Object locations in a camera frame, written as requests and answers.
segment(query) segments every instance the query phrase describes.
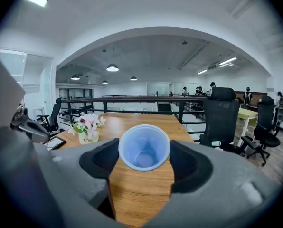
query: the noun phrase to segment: staircase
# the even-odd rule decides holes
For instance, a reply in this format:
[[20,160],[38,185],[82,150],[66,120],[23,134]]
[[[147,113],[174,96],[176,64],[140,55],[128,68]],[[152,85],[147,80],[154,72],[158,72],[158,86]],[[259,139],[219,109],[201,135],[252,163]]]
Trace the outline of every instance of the staircase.
[[[171,112],[171,105],[170,104],[157,104],[158,111],[163,112]],[[159,113],[161,115],[172,115],[172,113]]]

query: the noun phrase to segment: arched ceiling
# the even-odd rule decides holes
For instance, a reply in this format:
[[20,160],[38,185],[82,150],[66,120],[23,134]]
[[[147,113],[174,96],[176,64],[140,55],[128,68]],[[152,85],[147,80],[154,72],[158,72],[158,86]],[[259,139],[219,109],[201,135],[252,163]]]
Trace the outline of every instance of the arched ceiling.
[[[132,76],[149,81],[152,74],[195,76],[209,66],[234,56],[237,60],[233,62],[234,66],[227,68],[230,71],[255,66],[244,56],[203,39],[175,35],[133,37],[106,44],[75,58],[57,71],[57,82],[65,83],[77,73],[85,76],[91,73],[109,83],[126,82]],[[117,74],[106,70],[112,63],[119,68]],[[208,70],[203,75],[220,70],[224,68]]]
[[48,0],[45,8],[19,0],[2,30],[50,42],[58,70],[107,43],[169,33],[216,43],[271,73],[267,51],[283,46],[280,22],[265,0]]

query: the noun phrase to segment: yellow-green table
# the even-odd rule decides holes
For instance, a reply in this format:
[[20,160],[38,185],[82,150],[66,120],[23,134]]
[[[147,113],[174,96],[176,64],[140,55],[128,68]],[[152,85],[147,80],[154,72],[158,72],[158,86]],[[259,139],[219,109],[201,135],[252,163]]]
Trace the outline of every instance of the yellow-green table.
[[[237,117],[245,120],[244,128],[243,128],[242,135],[241,135],[241,137],[243,137],[246,134],[249,122],[252,125],[256,125],[258,115],[257,115],[257,112],[253,112],[253,111],[250,111],[250,110],[247,110],[247,109],[240,108],[238,110]],[[238,142],[238,146],[241,146],[242,142],[243,142],[243,140],[240,138],[240,140]]]

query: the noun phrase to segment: blue cup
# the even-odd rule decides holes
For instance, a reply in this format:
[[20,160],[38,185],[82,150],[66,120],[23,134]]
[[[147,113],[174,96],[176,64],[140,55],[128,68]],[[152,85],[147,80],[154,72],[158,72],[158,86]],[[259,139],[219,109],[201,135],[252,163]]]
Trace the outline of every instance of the blue cup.
[[160,167],[170,153],[170,140],[160,128],[138,125],[126,131],[119,142],[119,156],[130,168],[151,171]]

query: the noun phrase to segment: desk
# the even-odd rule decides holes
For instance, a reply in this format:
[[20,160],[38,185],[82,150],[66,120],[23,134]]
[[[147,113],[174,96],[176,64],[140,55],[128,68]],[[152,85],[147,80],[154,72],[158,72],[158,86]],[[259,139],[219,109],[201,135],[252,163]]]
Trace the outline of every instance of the desk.
[[[104,113],[105,126],[99,140],[121,138],[130,128],[151,124],[161,128],[170,140],[192,142],[187,131],[173,115]],[[61,149],[79,146],[78,135],[62,132],[57,135],[66,140]],[[127,167],[119,158],[111,175],[110,188],[116,220],[125,225],[140,227],[149,221],[169,200],[174,172],[169,159],[159,168],[140,172]]]
[[[242,135],[241,135],[241,137],[243,137],[246,134],[247,127],[248,127],[248,124],[249,124],[249,120],[257,119],[258,114],[257,114],[257,112],[253,112],[253,111],[250,111],[250,110],[247,110],[247,109],[239,108],[237,117],[245,119],[245,124],[244,124],[244,128],[243,128]],[[243,142],[243,140],[240,138],[237,145],[241,146],[242,142]]]

